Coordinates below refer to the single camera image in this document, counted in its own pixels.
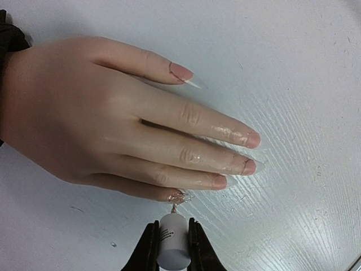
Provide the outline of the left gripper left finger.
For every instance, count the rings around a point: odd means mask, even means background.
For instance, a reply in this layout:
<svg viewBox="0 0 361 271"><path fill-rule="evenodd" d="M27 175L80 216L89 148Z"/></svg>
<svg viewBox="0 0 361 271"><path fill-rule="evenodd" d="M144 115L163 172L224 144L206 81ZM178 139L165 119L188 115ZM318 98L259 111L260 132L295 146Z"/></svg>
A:
<svg viewBox="0 0 361 271"><path fill-rule="evenodd" d="M160 224L156 220L146 226L133 253L121 271L158 271L159 237Z"/></svg>

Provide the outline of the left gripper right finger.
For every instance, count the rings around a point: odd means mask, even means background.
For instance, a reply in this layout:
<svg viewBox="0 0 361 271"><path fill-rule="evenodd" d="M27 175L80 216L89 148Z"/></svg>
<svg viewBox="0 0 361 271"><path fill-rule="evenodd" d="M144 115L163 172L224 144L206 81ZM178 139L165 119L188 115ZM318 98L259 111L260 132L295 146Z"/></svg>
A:
<svg viewBox="0 0 361 271"><path fill-rule="evenodd" d="M190 218L188 224L188 245L191 263L188 271L226 271L201 224Z"/></svg>

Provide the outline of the white nail polish cap brush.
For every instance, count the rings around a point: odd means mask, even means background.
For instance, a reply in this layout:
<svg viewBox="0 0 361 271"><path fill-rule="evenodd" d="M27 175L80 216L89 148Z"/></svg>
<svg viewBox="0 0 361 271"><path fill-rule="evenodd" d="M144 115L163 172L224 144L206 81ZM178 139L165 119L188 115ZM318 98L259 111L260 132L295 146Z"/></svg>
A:
<svg viewBox="0 0 361 271"><path fill-rule="evenodd" d="M157 263L164 270L184 270L191 263L188 248L188 223L173 204L169 214L160 220Z"/></svg>

